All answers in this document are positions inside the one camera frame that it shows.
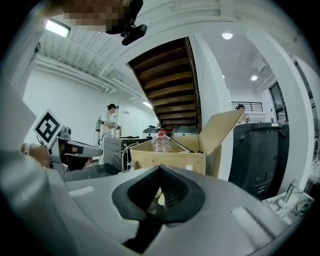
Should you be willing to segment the person's left hand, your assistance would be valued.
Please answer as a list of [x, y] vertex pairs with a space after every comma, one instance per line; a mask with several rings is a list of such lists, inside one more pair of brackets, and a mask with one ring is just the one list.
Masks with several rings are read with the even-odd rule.
[[31, 144], [29, 155], [37, 160], [44, 168], [50, 168], [51, 157], [45, 145]]

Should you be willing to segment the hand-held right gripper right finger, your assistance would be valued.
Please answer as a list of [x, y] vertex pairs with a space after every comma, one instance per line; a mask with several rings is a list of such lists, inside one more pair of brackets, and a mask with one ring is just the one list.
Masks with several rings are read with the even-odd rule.
[[173, 170], [202, 187], [204, 204], [190, 220], [164, 225], [144, 256], [272, 256], [287, 241], [287, 224], [238, 186]]

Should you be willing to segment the rectangular ceiling lamp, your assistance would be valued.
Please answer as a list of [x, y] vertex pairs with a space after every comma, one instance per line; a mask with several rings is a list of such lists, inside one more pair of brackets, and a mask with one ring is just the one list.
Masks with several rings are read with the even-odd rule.
[[67, 38], [71, 31], [69, 26], [55, 19], [49, 19], [46, 22], [45, 29], [63, 38]]

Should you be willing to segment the dark grey appliance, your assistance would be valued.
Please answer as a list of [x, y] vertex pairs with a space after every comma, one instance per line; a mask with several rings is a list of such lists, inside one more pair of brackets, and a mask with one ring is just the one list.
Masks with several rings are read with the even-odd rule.
[[140, 137], [107, 137], [104, 140], [104, 163], [116, 168], [120, 172], [126, 172], [131, 168], [131, 148], [149, 141], [150, 138]]

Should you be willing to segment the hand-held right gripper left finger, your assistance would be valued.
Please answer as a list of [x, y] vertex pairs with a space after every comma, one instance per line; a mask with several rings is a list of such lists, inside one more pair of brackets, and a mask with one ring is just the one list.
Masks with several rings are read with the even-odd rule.
[[84, 256], [161, 256], [161, 221], [148, 211], [159, 189], [161, 169], [66, 182], [84, 216], [102, 238], [87, 231]]

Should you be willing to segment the black metal railing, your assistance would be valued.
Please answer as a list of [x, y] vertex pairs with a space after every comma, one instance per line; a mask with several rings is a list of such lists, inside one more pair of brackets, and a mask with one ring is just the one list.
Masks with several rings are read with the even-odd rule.
[[243, 105], [244, 109], [249, 112], [263, 112], [263, 104], [253, 101], [230, 101], [232, 109], [237, 109], [239, 105]]

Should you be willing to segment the large clear plastic jug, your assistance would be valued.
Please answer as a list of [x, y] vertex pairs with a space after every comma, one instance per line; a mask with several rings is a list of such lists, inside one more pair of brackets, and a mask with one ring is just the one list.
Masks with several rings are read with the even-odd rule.
[[152, 151], [158, 153], [169, 153], [170, 152], [170, 139], [166, 136], [165, 132], [160, 131], [151, 141]]

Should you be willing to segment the dark glass door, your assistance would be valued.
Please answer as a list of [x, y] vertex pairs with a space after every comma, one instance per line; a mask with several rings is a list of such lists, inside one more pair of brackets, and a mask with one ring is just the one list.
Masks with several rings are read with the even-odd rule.
[[288, 123], [288, 113], [285, 100], [278, 82], [275, 82], [270, 88], [269, 92], [273, 101], [274, 113], [278, 123]]

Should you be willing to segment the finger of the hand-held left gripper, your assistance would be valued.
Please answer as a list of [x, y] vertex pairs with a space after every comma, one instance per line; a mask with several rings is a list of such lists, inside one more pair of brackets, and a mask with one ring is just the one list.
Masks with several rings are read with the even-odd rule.
[[58, 152], [60, 156], [74, 155], [77, 157], [99, 157], [103, 154], [100, 147], [60, 138], [58, 139]]

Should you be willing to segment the large cardboard box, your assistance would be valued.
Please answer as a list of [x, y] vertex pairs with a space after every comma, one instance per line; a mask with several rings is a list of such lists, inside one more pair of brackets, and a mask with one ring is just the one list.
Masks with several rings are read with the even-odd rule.
[[138, 168], [167, 165], [227, 180], [231, 168], [232, 146], [225, 143], [233, 134], [242, 110], [231, 110], [210, 117], [200, 134], [178, 136], [174, 140], [192, 152], [186, 152], [170, 142], [170, 152], [154, 152], [151, 141], [130, 149], [131, 159]]

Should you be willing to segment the grey domed pot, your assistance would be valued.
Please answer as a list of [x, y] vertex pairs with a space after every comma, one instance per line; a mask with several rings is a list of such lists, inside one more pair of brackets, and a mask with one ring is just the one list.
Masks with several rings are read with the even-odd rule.
[[160, 131], [161, 131], [160, 128], [157, 128], [153, 125], [149, 125], [146, 129], [143, 130], [142, 138], [152, 140], [159, 135]]
[[176, 126], [171, 132], [172, 137], [191, 136], [198, 134], [199, 132], [196, 127], [187, 125]]

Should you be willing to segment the black wheeled bin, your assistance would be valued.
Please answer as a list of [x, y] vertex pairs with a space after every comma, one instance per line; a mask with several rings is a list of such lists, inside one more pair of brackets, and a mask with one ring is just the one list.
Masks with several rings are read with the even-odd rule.
[[289, 154], [289, 124], [252, 122], [233, 130], [233, 153], [228, 181], [259, 200], [275, 196]]

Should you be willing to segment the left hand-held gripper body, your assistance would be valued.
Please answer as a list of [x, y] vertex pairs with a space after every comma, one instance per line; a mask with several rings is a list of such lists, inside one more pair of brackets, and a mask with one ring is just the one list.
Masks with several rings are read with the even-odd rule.
[[46, 145], [50, 167], [65, 174], [68, 166], [61, 160], [60, 144], [71, 140], [71, 129], [64, 126], [50, 109], [47, 109], [33, 128], [40, 141]]

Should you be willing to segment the wooden stairs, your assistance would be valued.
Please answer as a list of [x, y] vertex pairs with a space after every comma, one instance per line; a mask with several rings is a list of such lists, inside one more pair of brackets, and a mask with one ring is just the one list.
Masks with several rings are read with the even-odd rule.
[[179, 38], [154, 47], [128, 65], [153, 108], [161, 128], [202, 130], [201, 100], [190, 39]]

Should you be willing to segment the white marble cabinet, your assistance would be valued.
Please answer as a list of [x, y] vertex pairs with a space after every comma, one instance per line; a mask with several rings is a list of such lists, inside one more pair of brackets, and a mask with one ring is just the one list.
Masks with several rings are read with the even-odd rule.
[[294, 207], [289, 207], [281, 209], [277, 202], [280, 198], [285, 196], [286, 192], [264, 199], [262, 202], [272, 210], [283, 222], [288, 226], [292, 225], [295, 222], [302, 220], [306, 214], [309, 212], [310, 208], [314, 203], [314, 199], [300, 190], [300, 193], [297, 194], [299, 197], [298, 203]]

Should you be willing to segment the person's white clothing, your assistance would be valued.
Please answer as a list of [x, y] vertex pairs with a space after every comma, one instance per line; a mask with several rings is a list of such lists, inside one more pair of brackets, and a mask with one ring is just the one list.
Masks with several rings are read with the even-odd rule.
[[97, 226], [77, 204], [92, 186], [69, 191], [55, 170], [21, 153], [23, 131], [10, 133], [18, 119], [31, 124], [33, 113], [0, 75], [0, 198], [11, 255], [118, 256], [124, 247]]

